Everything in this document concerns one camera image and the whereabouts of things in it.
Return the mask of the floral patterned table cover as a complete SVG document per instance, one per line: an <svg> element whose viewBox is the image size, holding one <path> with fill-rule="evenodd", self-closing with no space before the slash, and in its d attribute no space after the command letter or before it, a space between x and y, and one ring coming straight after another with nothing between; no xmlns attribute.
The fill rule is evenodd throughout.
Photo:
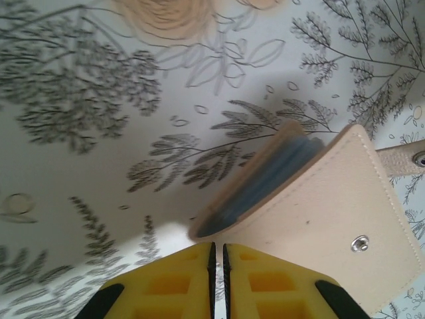
<svg viewBox="0 0 425 319"><path fill-rule="evenodd" d="M425 140L425 0L0 0L0 319L190 246L288 120Z"/></svg>

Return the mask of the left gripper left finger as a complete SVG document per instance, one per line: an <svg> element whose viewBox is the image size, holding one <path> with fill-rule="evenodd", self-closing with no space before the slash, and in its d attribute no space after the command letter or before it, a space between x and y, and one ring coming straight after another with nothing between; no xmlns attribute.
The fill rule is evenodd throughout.
<svg viewBox="0 0 425 319"><path fill-rule="evenodd" d="M214 319L216 245L196 244L111 278L75 319Z"/></svg>

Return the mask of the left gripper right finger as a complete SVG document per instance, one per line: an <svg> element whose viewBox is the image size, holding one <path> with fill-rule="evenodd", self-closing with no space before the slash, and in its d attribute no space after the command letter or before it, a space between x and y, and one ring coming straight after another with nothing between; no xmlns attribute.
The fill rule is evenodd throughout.
<svg viewBox="0 0 425 319"><path fill-rule="evenodd" d="M222 257L226 319L369 319L325 274L239 244Z"/></svg>

